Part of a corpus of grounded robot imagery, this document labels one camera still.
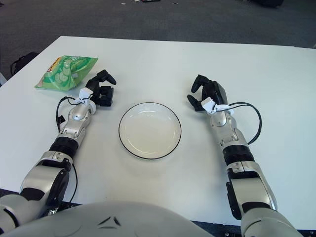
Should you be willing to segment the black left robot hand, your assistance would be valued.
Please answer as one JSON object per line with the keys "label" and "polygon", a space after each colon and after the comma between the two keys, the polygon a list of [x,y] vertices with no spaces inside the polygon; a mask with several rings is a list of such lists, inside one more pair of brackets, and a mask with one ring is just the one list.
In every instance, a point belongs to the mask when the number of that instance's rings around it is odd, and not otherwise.
{"label": "black left robot hand", "polygon": [[113,102],[114,88],[109,85],[101,86],[100,83],[105,81],[112,85],[117,84],[116,80],[106,70],[102,70],[87,82],[86,88],[93,92],[90,96],[90,100],[92,100],[96,105],[101,107],[110,107]]}

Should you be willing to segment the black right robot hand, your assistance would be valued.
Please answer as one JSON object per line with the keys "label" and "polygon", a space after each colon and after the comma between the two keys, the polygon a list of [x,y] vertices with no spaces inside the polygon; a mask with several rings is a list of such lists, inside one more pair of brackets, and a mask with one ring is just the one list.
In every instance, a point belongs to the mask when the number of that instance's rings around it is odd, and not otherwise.
{"label": "black right robot hand", "polygon": [[210,97],[216,104],[228,104],[224,88],[216,81],[209,80],[207,77],[198,75],[192,85],[191,92],[195,93],[202,87],[201,100],[197,100],[192,95],[187,95],[189,103],[196,112],[204,111],[201,102]]}

